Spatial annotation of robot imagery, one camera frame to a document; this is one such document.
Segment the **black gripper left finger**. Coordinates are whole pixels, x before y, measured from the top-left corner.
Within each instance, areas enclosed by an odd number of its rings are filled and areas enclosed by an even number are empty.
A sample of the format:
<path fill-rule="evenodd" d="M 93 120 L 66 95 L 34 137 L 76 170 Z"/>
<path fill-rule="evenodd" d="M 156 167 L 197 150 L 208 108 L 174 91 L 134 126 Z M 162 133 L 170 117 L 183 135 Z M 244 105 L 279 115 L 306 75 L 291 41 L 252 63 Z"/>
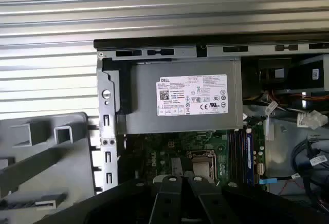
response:
<path fill-rule="evenodd" d="M 165 176 L 158 192 L 140 179 L 43 217 L 43 223 L 180 223 L 182 179 Z"/>

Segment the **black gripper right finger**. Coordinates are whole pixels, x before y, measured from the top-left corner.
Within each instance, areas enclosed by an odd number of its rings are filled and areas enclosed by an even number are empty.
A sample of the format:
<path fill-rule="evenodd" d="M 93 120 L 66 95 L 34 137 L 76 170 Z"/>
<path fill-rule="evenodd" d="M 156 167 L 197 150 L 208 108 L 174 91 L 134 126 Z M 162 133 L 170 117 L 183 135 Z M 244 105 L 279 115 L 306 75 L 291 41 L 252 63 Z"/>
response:
<path fill-rule="evenodd" d="M 208 223 L 328 223 L 328 216 L 250 186 L 222 188 L 206 178 L 189 178 Z"/>

